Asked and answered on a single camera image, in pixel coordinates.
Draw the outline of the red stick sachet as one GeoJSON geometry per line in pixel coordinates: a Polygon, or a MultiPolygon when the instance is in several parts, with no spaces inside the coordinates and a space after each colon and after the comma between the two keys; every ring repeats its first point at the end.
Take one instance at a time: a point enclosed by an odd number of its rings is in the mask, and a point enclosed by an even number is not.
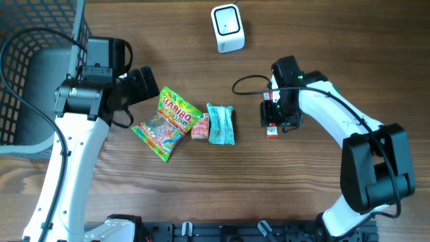
{"type": "MultiPolygon", "coordinates": [[[[267,92],[263,94],[265,101],[272,101],[273,100],[273,93],[267,92]]],[[[274,123],[269,123],[266,127],[267,130],[267,137],[268,138],[277,138],[278,137],[278,131],[277,126],[274,123]]]]}

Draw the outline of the green Haribo candy bag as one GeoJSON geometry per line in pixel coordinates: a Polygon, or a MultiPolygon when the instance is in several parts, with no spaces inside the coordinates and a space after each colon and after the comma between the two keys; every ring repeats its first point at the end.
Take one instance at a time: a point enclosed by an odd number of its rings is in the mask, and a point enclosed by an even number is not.
{"type": "Polygon", "coordinates": [[[176,144],[203,113],[168,87],[161,90],[159,97],[157,111],[151,119],[131,129],[164,162],[168,162],[176,144]]]}

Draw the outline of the red tissue pack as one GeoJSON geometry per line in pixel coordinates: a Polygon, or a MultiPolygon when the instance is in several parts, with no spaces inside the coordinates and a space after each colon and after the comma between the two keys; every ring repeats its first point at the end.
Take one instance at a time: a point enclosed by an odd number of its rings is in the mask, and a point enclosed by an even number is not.
{"type": "Polygon", "coordinates": [[[191,130],[192,139],[209,139],[210,135],[210,119],[208,113],[203,113],[203,116],[195,123],[191,130]]]}

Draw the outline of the teal snack packet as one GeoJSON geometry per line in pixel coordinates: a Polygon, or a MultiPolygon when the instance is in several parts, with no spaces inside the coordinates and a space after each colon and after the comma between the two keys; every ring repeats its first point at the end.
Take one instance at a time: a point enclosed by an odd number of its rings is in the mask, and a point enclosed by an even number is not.
{"type": "Polygon", "coordinates": [[[213,106],[207,103],[210,119],[209,142],[215,145],[235,145],[232,124],[233,107],[213,106]]]}

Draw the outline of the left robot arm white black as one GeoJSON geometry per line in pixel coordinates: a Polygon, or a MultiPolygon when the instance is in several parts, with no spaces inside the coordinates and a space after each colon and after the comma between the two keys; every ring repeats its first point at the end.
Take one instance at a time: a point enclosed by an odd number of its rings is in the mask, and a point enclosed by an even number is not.
{"type": "Polygon", "coordinates": [[[85,208],[93,170],[114,113],[158,96],[150,67],[132,70],[119,38],[93,37],[87,62],[54,94],[56,135],[36,209],[23,241],[83,241],[85,208]]]}

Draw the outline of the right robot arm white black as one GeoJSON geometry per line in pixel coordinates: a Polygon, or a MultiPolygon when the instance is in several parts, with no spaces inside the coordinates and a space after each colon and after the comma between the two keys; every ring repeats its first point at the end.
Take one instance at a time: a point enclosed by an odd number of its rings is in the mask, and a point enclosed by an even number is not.
{"type": "Polygon", "coordinates": [[[384,125],[347,101],[319,71],[304,73],[294,56],[271,66],[271,100],[260,105],[262,126],[299,128],[305,114],[314,118],[341,147],[341,196],[315,222],[314,238],[341,241],[384,209],[415,192],[409,140],[397,123],[384,125]]]}

